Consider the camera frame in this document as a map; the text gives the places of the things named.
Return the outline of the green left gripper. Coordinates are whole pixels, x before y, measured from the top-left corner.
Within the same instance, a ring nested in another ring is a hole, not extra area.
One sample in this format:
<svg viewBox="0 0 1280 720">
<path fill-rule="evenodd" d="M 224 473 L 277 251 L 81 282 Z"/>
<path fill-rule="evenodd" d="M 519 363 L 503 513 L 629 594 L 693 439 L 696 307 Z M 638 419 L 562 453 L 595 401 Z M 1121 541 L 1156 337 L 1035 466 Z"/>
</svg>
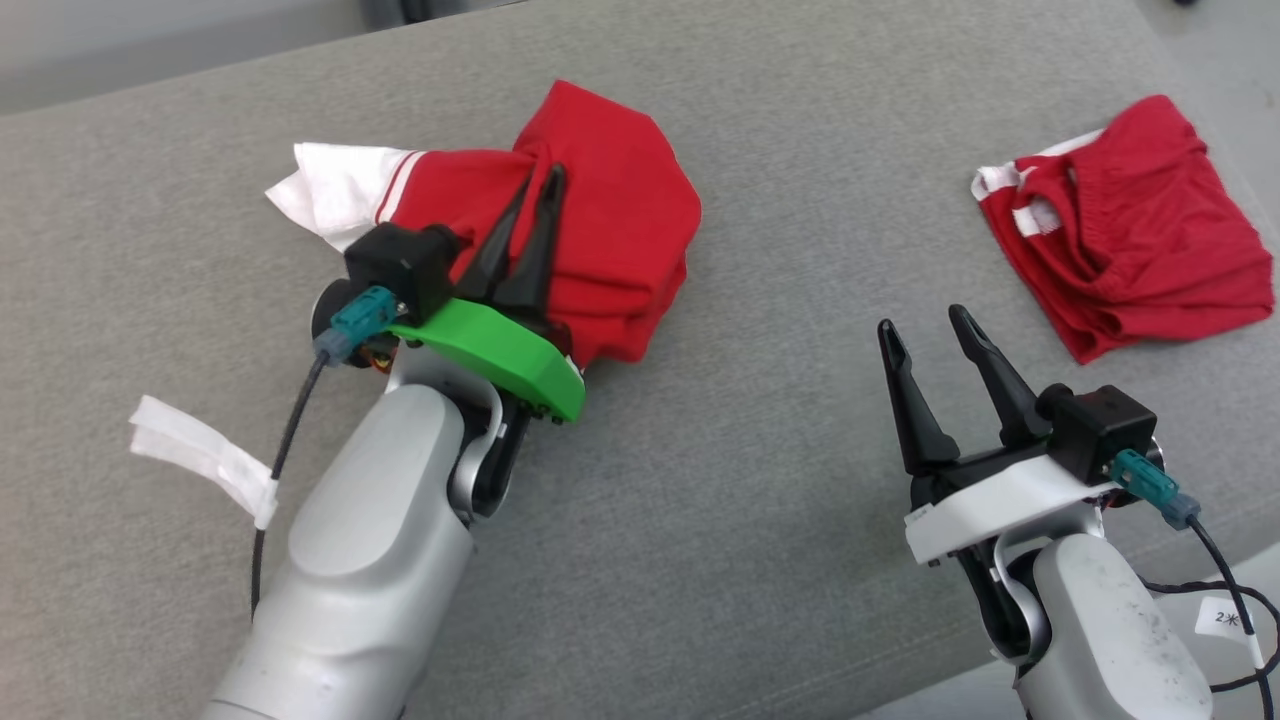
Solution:
<svg viewBox="0 0 1280 720">
<path fill-rule="evenodd" d="M 509 243 L 530 181 L 522 181 L 476 247 L 457 281 L 458 299 L 449 300 L 421 325 L 401 323 L 388 331 L 421 343 L 548 416 L 575 423 L 586 400 L 577 368 L 549 340 L 517 323 L 548 322 L 567 170 L 563 164 L 548 170 L 532 205 L 529 237 L 509 270 Z M 494 292 L 495 305 L 508 318 L 481 305 L 489 304 Z"/>
</svg>

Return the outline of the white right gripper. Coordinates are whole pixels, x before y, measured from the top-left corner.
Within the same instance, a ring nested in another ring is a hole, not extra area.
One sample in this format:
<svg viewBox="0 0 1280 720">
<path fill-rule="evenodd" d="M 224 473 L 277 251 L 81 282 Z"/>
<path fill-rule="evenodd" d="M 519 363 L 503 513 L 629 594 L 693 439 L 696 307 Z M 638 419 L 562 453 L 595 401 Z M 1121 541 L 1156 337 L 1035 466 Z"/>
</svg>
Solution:
<svg viewBox="0 0 1280 720">
<path fill-rule="evenodd" d="M 1001 445 L 1020 448 L 1047 438 L 1051 424 L 1037 413 L 1037 396 L 996 342 L 961 304 L 948 307 L 948 319 L 997 413 Z M 1042 448 L 959 460 L 957 443 L 925 401 L 910 352 L 890 319 L 878 323 L 877 340 L 904 469 L 911 478 L 905 537 L 915 564 L 1079 511 L 1082 532 L 1105 538 L 1094 501 L 1106 495 L 1106 483 L 1087 484 Z"/>
</svg>

